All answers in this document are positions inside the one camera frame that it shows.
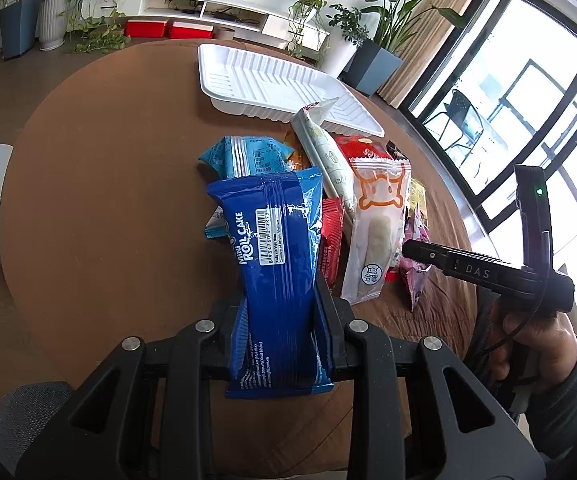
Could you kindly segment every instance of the white plant pot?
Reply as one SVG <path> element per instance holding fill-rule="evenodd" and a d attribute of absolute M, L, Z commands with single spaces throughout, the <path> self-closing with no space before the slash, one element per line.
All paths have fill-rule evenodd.
<path fill-rule="evenodd" d="M 40 50 L 53 50 L 64 44 L 68 24 L 69 0 L 44 0 L 38 16 Z"/>
<path fill-rule="evenodd" d="M 317 9 L 310 9 L 308 14 L 304 14 L 303 12 L 291 11 L 291 20 L 294 20 L 295 22 L 301 22 L 303 18 L 306 18 L 304 20 L 304 24 L 307 24 L 313 18 L 315 18 L 316 14 L 317 14 Z"/>
<path fill-rule="evenodd" d="M 342 29 L 335 27 L 328 36 L 328 48 L 319 64 L 322 72 L 337 77 L 353 57 L 358 47 L 342 38 Z"/>

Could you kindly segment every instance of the orange cat illustration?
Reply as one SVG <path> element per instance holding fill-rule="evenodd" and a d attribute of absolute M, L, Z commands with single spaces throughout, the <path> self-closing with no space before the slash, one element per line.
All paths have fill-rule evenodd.
<path fill-rule="evenodd" d="M 371 206 L 384 207 L 394 205 L 402 207 L 405 198 L 402 196 L 402 184 L 405 179 L 405 167 L 401 164 L 402 171 L 396 177 L 392 178 L 388 173 L 373 174 L 370 178 L 361 176 L 358 171 L 353 169 L 353 173 L 360 179 L 362 196 L 358 198 L 358 207 L 368 209 Z M 390 200 L 384 202 L 377 197 L 390 197 Z"/>

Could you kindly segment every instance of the metal screw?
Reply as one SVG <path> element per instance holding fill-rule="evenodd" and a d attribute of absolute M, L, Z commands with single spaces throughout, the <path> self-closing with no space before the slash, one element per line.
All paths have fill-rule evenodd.
<path fill-rule="evenodd" d="M 215 323 L 213 323 L 210 319 L 203 319 L 202 321 L 198 321 L 195 323 L 195 330 L 201 333 L 208 333 L 215 328 Z"/>
<path fill-rule="evenodd" d="M 122 341 L 122 348 L 129 352 L 137 350 L 140 346 L 139 337 L 127 337 Z"/>
<path fill-rule="evenodd" d="M 353 332 L 362 333 L 369 329 L 369 324 L 363 319 L 354 319 L 349 323 L 349 328 L 353 330 Z"/>
<path fill-rule="evenodd" d="M 442 348 L 442 341 L 434 335 L 429 335 L 424 338 L 424 346 L 429 350 L 439 350 Z"/>

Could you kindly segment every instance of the white tv cabinet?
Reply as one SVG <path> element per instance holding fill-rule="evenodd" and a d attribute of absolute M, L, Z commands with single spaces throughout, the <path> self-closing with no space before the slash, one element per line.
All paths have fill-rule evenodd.
<path fill-rule="evenodd" d="M 235 29 L 235 37 L 258 41 L 278 48 L 284 48 L 291 40 L 289 17 L 262 9 L 240 0 L 116 0 L 118 11 L 130 17 L 176 18 L 195 23 L 210 23 Z M 99 18 L 108 16 L 113 8 L 111 0 L 84 0 L 82 15 Z M 239 18 L 240 22 L 216 18 L 214 12 L 227 12 Z M 304 30 L 303 46 L 318 51 L 327 32 L 318 31 L 307 24 Z"/>

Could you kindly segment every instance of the human hand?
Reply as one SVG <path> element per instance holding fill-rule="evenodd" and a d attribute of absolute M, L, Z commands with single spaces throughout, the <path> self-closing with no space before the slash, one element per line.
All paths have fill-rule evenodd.
<path fill-rule="evenodd" d="M 502 319 L 502 309 L 499 300 L 496 300 L 491 309 L 489 346 L 515 330 L 526 317 L 527 314 L 522 312 L 510 312 Z M 532 319 L 513 340 L 540 354 L 536 393 L 543 393 L 563 383 L 577 362 L 577 338 L 571 321 L 563 312 L 558 312 L 557 317 Z M 504 380 L 509 374 L 510 355 L 509 343 L 489 354 L 489 368 L 498 381 Z"/>

